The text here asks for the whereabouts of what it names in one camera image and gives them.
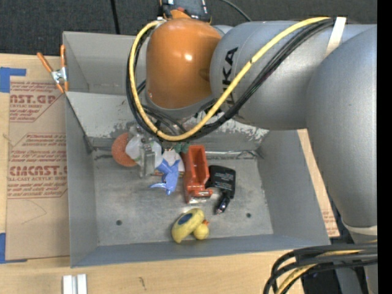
white strap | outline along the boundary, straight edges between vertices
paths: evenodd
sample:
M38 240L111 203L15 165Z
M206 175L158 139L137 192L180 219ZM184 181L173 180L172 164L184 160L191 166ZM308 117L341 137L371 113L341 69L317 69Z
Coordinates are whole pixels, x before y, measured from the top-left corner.
M327 57L333 50L335 50L342 39L344 25L346 22L346 17L337 17L335 20L335 24L332 29L330 41L328 42L328 46L326 48L325 57Z
M344 226L346 227L346 229L348 231L351 231L353 233L362 234L362 235L377 235L377 226L376 225L374 225L372 227L367 227L367 228L358 228L358 227L351 227L351 226L345 224L344 221L342 221L342 223L344 224Z

black stand pole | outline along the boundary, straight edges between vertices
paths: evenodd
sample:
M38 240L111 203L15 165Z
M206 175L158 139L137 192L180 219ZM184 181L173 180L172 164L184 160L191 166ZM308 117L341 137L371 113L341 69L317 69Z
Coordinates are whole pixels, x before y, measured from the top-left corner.
M116 10L115 0L110 0L110 4L111 4L111 11L113 12L113 19L115 21L116 34L120 35L120 27L119 27L119 24L118 24L118 17L117 17L117 10Z

blue tape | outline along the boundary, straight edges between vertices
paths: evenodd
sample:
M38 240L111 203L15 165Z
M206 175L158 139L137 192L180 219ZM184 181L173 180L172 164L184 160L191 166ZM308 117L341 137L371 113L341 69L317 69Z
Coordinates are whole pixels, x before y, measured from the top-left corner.
M0 233L0 264L6 263L6 234Z
M0 92L10 92L11 76L26 76L26 69L0 67Z

orange ball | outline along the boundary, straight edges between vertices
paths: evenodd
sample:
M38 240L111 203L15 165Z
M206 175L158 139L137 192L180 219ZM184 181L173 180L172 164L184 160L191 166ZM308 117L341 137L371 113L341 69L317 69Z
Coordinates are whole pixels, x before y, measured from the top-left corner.
M128 144L128 133L123 133L119 137L117 137L114 143L111 146L111 154L113 155L114 160L125 167L133 167L137 165L137 163L129 157L125 148Z

yellow cable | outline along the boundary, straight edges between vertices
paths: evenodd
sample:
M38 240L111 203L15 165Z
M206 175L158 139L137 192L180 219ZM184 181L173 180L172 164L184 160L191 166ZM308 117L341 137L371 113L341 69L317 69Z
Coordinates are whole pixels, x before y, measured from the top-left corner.
M135 74L134 74L134 65L133 62L135 60L135 53L137 49L137 45L139 43L139 40L141 39L142 35L144 35L150 28L155 27L163 21L153 21L147 24L136 36L136 39L134 41L134 44L132 45L131 51L130 51L130 64L129 64L129 78L130 78L130 87L132 90L132 94L134 95L135 99L135 104L136 107L139 111L140 116L143 118L144 122L147 124L147 126L158 136L162 137L164 140L168 141L181 141L184 140L190 136L192 136L194 133L198 132L206 123L209 119L213 117L215 112L219 109L219 107L225 102L226 98L231 94L231 92L235 89L235 87L238 85L238 83L241 81L241 79L244 77L246 72L252 67L252 65L257 62L269 49L271 49L274 45L276 45L279 41L281 41L284 37L287 35L291 34L292 32L296 31L299 28L302 28L304 26L326 20L328 17L316 17L316 18L310 18L301 22L298 22L289 28L285 29L284 31L280 32L278 35L276 35L274 38L272 38L268 43L266 43L261 49L259 49L258 52L251 58L249 62L245 64L245 66L240 70L240 72L236 75L236 77L232 80L230 86L224 91L224 93L220 96L220 98L217 100L217 102L211 107L209 112L205 115L205 117L196 125L194 126L191 130L187 131L186 133L183 133L181 135L167 135L160 131L148 118L146 115L141 102L139 100L138 94L137 94L137 89L136 89L136 82L135 82Z
M329 256L329 255L347 255L347 254L354 254L356 252L360 252L360 250L353 249L353 250L350 250L350 251L331 251L331 252L325 252L325 253L323 253L321 255L318 255L316 257L324 257L324 256ZM301 268L297 268L296 270L294 270L292 273L290 273L287 276L286 279L284 279L283 283L278 288L276 294L281 294L286 289L286 287L289 285L289 283L291 283L292 280L294 280L295 278L301 276L307 270L313 268L316 265L317 265L316 263L313 263L311 265L306 265L306 266L303 266Z

